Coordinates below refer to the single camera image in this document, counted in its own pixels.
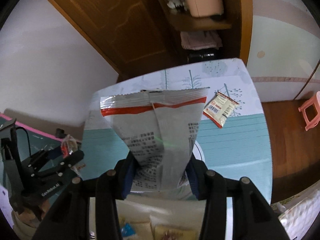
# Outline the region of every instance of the screw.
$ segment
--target screw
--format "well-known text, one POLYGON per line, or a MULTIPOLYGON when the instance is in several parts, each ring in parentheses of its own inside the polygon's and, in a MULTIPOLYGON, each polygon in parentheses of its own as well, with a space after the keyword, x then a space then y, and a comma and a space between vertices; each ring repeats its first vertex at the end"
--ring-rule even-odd
POLYGON ((110 177, 115 176, 115 174, 116 174, 115 170, 108 170, 107 171, 107 175, 110 176, 110 177))
POLYGON ((250 183, 250 179, 248 177, 243 177, 241 178, 241 181, 244 183, 244 184, 249 184, 250 183))
POLYGON ((213 177, 214 175, 216 175, 215 171, 213 170, 207 170, 205 174, 207 174, 207 176, 210 176, 210 177, 213 177))
POLYGON ((81 179, 79 177, 75 177, 72 179, 73 184, 78 184, 80 181, 81 181, 81 179))

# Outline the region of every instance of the door panel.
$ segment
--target door panel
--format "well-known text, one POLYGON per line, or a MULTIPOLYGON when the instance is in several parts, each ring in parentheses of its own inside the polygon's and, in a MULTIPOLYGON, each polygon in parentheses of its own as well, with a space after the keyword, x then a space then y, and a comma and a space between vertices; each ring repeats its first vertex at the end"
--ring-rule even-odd
POLYGON ((179 65, 157 0, 54 0, 128 77, 179 65))

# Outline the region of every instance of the wall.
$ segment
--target wall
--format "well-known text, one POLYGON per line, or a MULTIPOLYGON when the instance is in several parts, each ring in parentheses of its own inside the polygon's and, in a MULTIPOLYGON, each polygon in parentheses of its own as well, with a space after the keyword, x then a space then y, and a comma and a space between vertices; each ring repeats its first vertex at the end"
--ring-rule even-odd
POLYGON ((47 0, 20 0, 0 31, 0 112, 82 137, 93 92, 118 74, 47 0))
MULTIPOLYGON (((320 28, 301 0, 253 0, 247 68, 262 102, 292 100, 320 58, 320 28)), ((320 90, 316 73, 301 97, 320 90)))

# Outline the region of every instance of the pink stool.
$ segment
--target pink stool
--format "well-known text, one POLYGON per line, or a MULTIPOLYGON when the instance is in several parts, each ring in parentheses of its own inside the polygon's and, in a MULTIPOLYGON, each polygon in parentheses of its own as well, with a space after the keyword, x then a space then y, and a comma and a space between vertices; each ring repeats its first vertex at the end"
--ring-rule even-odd
POLYGON ((301 107, 298 108, 299 112, 302 112, 303 118, 306 121, 306 131, 310 128, 314 128, 320 121, 320 91, 318 91, 312 98, 305 101, 301 107), (317 111, 317 115, 311 121, 308 120, 306 115, 306 108, 313 105, 317 111))

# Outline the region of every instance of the pink basket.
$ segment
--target pink basket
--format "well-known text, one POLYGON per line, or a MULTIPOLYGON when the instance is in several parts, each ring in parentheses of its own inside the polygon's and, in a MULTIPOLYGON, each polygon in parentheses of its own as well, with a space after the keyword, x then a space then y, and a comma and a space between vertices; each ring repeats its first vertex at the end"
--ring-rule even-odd
POLYGON ((186 0, 193 17, 223 14, 222 0, 186 0))

